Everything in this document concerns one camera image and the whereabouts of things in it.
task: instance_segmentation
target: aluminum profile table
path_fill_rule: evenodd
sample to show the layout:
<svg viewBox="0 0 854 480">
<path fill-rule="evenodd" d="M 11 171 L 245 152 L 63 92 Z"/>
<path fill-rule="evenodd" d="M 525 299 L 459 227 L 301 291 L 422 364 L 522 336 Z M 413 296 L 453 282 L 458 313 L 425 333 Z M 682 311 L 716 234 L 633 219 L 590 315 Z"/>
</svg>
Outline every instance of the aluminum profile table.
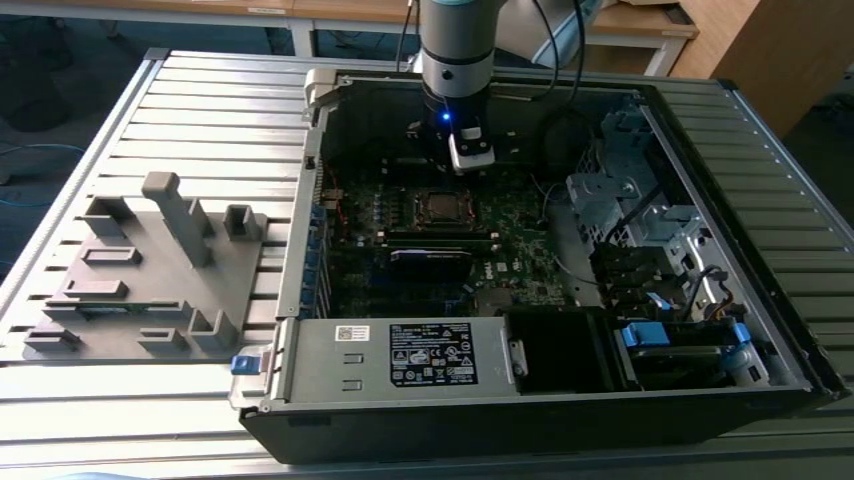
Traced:
<svg viewBox="0 0 854 480">
<path fill-rule="evenodd" d="M 28 479 L 78 472 L 147 478 L 321 477 L 584 469 L 585 478 L 792 478 L 854 468 L 854 398 L 797 419 L 756 423 L 689 447 L 401 464 L 281 465 L 238 423 L 226 365 L 34 366 L 16 362 L 46 296 L 89 227 L 91 195 L 138 195 L 150 170 L 183 178 L 207 211 L 249 203 L 271 218 L 246 344 L 266 343 L 298 180 L 303 82 L 317 66 L 390 69 L 383 62 L 153 51 L 0 288 L 0 472 Z M 536 75 L 516 70 L 505 73 Z M 812 323 L 841 374 L 854 376 L 852 230 L 769 133 L 738 91 L 717 82 L 589 75 L 653 83 L 664 93 L 762 254 Z M 131 198 L 134 208 L 151 208 Z"/>
</svg>

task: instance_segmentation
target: wooden desk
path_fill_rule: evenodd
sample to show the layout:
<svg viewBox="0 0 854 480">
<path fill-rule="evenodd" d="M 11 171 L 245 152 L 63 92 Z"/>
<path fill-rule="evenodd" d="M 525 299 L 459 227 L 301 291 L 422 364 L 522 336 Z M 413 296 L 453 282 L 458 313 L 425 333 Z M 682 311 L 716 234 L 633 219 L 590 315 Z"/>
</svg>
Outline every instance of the wooden desk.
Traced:
<svg viewBox="0 0 854 480">
<path fill-rule="evenodd" d="M 287 28 L 294 0 L 0 0 L 0 12 L 58 18 Z"/>
<path fill-rule="evenodd" d="M 15 15 L 289 28 L 301 57 L 317 52 L 314 32 L 401 33 L 406 0 L 0 0 Z M 590 45 L 652 49 L 646 75 L 668 75 L 698 29 L 674 24 L 660 7 L 618 4 L 600 12 Z"/>
<path fill-rule="evenodd" d="M 406 11 L 406 0 L 294 0 L 289 16 L 297 55 L 315 55 L 317 30 L 399 34 Z M 673 23 L 658 6 L 618 4 L 600 12 L 588 43 L 654 50 L 645 74 L 665 76 L 688 40 L 697 37 L 698 32 L 694 25 Z"/>
<path fill-rule="evenodd" d="M 704 34 L 677 77 L 734 80 L 784 137 L 854 59 L 852 0 L 682 0 Z"/>
</svg>

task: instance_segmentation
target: warning label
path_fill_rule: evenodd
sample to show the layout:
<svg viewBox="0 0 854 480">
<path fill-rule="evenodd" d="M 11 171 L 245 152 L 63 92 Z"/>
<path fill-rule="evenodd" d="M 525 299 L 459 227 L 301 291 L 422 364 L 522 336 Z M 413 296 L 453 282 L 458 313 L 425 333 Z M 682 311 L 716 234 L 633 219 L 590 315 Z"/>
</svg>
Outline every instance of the warning label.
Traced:
<svg viewBox="0 0 854 480">
<path fill-rule="evenodd" d="M 470 323 L 391 325 L 390 338 L 397 387 L 478 383 Z"/>
</svg>

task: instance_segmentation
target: floor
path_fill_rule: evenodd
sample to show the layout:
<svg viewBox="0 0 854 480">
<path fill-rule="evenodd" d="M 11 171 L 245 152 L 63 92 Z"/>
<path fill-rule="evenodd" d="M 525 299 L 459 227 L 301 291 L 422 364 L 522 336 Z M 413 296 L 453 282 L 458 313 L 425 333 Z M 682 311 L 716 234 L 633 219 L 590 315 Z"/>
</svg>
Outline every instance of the floor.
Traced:
<svg viewBox="0 0 854 480">
<path fill-rule="evenodd" d="M 287 31 L 122 22 L 119 32 L 118 38 L 109 39 L 97 21 L 67 20 L 63 36 L 75 62 L 54 73 L 54 80 L 73 105 L 73 118 L 62 126 L 30 134 L 16 132 L 0 120 L 0 144 L 66 143 L 86 148 L 150 47 L 269 54 L 273 46 L 285 54 L 293 53 Z M 394 59 L 397 42 L 397 35 L 373 33 L 322 32 L 318 38 L 322 56 L 382 60 Z M 417 40 L 410 36 L 405 53 L 417 49 Z M 509 54 L 500 55 L 497 61 L 508 66 L 528 65 Z M 844 179 L 854 178 L 854 163 L 848 161 L 854 147 L 853 131 L 854 114 L 832 110 L 810 113 L 786 138 L 796 157 L 849 221 L 854 219 L 854 189 Z M 50 202 L 75 167 L 77 158 L 75 152 L 59 150 L 0 156 L 2 162 L 12 162 L 0 167 L 12 167 L 20 172 L 0 185 L 0 200 L 27 204 Z M 0 280 L 46 211 L 47 207 L 11 207 L 0 202 Z"/>
</svg>

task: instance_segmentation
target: white sticker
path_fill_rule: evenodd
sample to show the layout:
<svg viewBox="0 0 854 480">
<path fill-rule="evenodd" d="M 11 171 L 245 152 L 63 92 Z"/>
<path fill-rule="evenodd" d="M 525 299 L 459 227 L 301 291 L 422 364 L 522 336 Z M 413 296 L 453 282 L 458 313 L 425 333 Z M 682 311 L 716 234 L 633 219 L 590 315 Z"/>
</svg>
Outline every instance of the white sticker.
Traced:
<svg viewBox="0 0 854 480">
<path fill-rule="evenodd" d="M 474 375 L 474 367 L 449 367 L 449 375 Z"/>
<path fill-rule="evenodd" d="M 680 30 L 665 30 L 662 35 L 666 37 L 693 37 L 694 32 L 682 32 Z"/>
<path fill-rule="evenodd" d="M 267 13 L 270 15 L 285 15 L 285 9 L 282 8 L 254 8 L 246 9 L 250 13 Z"/>
<path fill-rule="evenodd" d="M 367 342 L 371 340 L 371 327 L 367 325 L 338 325 L 335 327 L 337 342 Z"/>
</svg>

